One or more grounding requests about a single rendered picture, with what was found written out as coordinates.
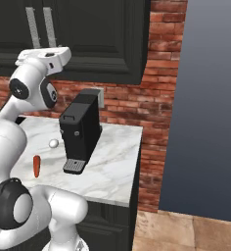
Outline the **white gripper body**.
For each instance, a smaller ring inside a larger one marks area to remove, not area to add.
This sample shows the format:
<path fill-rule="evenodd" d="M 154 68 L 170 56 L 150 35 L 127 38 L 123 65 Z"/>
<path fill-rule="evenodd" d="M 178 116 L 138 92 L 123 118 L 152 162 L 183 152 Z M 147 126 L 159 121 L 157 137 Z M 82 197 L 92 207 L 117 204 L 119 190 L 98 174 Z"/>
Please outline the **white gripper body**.
<path fill-rule="evenodd" d="M 71 52 L 68 47 L 26 49 L 19 54 L 15 65 L 23 64 L 28 58 L 35 58 L 46 65 L 52 63 L 53 65 L 61 65 L 63 67 L 69 62 Z"/>

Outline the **black coffee machine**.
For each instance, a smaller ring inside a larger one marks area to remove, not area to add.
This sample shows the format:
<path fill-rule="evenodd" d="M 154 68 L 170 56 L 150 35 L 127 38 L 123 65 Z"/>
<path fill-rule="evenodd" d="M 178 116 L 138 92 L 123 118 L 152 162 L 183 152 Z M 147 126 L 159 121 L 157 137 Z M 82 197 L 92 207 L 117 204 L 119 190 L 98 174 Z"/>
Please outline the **black coffee machine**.
<path fill-rule="evenodd" d="M 67 174 L 83 172 L 101 136 L 98 95 L 98 89 L 82 89 L 59 117 Z"/>

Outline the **dark wall cabinet door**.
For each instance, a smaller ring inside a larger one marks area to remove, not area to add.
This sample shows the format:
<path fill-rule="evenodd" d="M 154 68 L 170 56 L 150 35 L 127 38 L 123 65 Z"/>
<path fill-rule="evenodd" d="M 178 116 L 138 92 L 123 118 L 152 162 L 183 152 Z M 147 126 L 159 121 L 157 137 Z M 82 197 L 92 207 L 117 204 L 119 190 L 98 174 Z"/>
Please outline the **dark wall cabinet door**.
<path fill-rule="evenodd" d="M 59 80 L 139 84 L 148 55 L 151 0 L 43 0 L 57 46 L 71 58 Z"/>
<path fill-rule="evenodd" d="M 34 9 L 40 38 L 38 9 L 42 0 L 0 0 L 0 75 L 10 75 L 16 68 L 15 62 L 25 49 L 34 49 L 31 41 L 26 7 Z"/>

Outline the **orange carrot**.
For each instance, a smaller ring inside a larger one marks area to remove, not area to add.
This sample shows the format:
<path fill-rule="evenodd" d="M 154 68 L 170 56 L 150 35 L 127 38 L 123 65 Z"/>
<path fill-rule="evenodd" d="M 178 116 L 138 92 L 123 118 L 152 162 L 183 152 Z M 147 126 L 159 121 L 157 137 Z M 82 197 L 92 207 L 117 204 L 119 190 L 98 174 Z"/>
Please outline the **orange carrot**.
<path fill-rule="evenodd" d="M 39 155 L 33 156 L 33 173 L 36 178 L 39 177 L 40 164 L 41 164 L 40 156 Z"/>

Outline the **dark base cabinet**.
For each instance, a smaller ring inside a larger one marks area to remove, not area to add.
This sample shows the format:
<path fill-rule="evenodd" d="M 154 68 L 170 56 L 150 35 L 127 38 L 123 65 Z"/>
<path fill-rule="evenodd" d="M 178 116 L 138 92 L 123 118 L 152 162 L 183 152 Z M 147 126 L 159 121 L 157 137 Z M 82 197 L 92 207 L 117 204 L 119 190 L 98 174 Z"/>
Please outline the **dark base cabinet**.
<path fill-rule="evenodd" d="M 138 209 L 141 143 L 138 140 L 137 159 L 133 168 L 133 178 L 126 201 L 119 202 L 113 197 L 87 197 L 88 213 L 77 225 L 80 236 L 89 251 L 132 251 Z"/>

